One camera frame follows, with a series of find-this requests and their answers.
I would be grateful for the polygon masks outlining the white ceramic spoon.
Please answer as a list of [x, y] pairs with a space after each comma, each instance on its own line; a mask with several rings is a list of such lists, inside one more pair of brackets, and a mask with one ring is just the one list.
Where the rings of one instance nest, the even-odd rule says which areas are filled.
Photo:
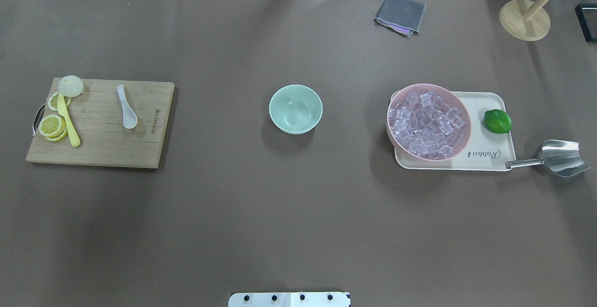
[[138, 118], [135, 111], [130, 107], [125, 94], [123, 84], [117, 86], [117, 94], [122, 108], [122, 124], [125, 129], [132, 130], [137, 126]]

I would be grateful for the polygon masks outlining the mint green bowl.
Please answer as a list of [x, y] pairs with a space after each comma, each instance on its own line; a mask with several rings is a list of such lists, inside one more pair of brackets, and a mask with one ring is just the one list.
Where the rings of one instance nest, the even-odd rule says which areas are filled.
[[268, 106], [273, 124], [281, 131], [301, 135], [313, 130], [323, 115], [317, 92], [302, 84], [290, 84], [275, 92]]

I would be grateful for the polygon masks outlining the pink bowl of ice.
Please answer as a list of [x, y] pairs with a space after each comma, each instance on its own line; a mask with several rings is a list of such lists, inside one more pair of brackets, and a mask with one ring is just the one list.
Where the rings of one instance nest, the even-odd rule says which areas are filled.
[[395, 92], [386, 114], [390, 142], [416, 160], [452, 160], [471, 139], [469, 110], [454, 92], [436, 84], [412, 84]]

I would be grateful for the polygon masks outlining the stainless steel ice scoop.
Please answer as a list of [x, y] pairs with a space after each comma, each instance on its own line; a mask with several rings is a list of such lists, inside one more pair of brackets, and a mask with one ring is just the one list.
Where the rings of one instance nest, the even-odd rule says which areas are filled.
[[579, 143], [567, 140], [546, 140], [537, 150], [535, 158], [505, 162], [506, 169], [532, 166], [538, 166], [550, 175], [565, 178], [590, 169], [580, 156]]

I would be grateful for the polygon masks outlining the grey folded cloth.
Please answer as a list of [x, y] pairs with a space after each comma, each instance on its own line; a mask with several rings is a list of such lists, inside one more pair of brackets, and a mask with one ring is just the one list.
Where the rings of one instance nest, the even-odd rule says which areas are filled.
[[416, 0], [384, 0], [374, 21], [405, 37], [412, 37], [420, 33], [426, 8], [426, 4]]

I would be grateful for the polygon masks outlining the white mounting plate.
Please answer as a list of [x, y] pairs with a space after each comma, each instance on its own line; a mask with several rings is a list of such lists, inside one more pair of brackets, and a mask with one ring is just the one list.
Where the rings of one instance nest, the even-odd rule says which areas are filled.
[[234, 293], [229, 307], [350, 307], [345, 292], [264, 292]]

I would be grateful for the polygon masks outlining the beige plastic tray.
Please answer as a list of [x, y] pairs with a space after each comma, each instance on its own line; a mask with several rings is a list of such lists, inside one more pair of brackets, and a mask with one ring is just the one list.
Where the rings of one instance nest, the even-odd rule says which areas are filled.
[[456, 91], [471, 117], [469, 143], [454, 158], [446, 161], [423, 161], [403, 151], [395, 149], [396, 162], [405, 169], [464, 170], [464, 171], [507, 171], [505, 163], [515, 160], [515, 149], [510, 133], [491, 133], [483, 123], [486, 111], [505, 111], [502, 98], [491, 92]]

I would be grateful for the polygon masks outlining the green lime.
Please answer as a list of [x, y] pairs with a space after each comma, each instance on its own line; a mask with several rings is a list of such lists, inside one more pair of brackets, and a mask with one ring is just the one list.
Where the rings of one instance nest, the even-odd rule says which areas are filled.
[[511, 117], [501, 109], [485, 111], [483, 124], [491, 133], [510, 133], [512, 129]]

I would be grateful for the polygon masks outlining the bamboo cutting board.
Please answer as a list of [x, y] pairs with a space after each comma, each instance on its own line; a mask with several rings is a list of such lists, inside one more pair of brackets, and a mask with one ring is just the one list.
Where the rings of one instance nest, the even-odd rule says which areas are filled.
[[[26, 160], [44, 164], [108, 167], [159, 166], [175, 85], [171, 82], [83, 79], [84, 92], [68, 107], [81, 145], [69, 139], [52, 142], [36, 133]], [[137, 125], [122, 124], [117, 87], [137, 114]]]

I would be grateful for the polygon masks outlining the yellow plastic knife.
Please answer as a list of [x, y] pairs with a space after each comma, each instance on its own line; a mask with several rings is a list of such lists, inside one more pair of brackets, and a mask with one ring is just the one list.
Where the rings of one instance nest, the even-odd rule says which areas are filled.
[[81, 139], [73, 125], [70, 118], [68, 108], [66, 107], [65, 96], [62, 93], [57, 95], [57, 110], [58, 114], [64, 118], [66, 124], [66, 130], [68, 131], [69, 141], [72, 147], [79, 147], [81, 145]]

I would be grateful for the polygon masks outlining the lemon slices stack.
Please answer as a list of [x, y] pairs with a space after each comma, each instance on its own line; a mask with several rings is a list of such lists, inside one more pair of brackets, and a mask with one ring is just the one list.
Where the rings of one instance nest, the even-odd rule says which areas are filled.
[[66, 122], [58, 114], [49, 114], [39, 123], [38, 132], [45, 139], [52, 142], [61, 141], [68, 135]]

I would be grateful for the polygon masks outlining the lemon slice upper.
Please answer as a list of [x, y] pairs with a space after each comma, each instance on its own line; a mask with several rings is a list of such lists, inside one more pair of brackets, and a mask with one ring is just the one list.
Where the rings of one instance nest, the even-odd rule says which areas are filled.
[[[49, 109], [51, 109], [52, 111], [58, 112], [58, 95], [59, 94], [60, 94], [59, 92], [54, 92], [54, 94], [51, 95], [51, 97], [47, 101], [47, 105], [48, 105]], [[71, 103], [72, 103], [72, 98], [64, 95], [64, 99], [65, 99], [64, 102], [65, 102], [66, 107], [69, 107], [69, 105], [71, 105]]]

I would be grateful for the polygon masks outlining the wooden cup tree stand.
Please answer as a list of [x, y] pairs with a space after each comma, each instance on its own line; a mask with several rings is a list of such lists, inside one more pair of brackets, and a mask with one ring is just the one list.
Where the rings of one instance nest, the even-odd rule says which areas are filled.
[[550, 18], [543, 8], [550, 0], [511, 0], [499, 11], [501, 26], [521, 41], [535, 42], [550, 31]]

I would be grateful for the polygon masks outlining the black tray corner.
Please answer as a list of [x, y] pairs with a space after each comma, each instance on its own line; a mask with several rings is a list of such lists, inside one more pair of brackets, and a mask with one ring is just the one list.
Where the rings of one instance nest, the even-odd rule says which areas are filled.
[[575, 12], [585, 41], [597, 42], [597, 4], [580, 3]]

